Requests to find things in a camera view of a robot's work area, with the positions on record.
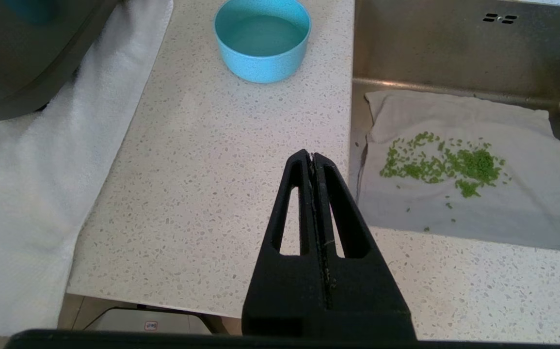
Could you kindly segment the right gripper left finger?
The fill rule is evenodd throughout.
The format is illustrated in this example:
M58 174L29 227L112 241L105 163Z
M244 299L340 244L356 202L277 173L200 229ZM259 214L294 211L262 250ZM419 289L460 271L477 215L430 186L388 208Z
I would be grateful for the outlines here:
M300 253L284 255L291 192L298 192ZM320 201L314 162L302 149L286 162L242 310L245 335L328 337L329 209Z

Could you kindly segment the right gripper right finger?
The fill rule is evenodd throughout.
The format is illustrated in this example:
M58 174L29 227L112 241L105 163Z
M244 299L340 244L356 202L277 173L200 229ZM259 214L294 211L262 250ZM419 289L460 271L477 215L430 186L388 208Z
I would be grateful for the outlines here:
M314 154L314 204L323 266L320 331L332 337L413 337L411 312L348 186Z

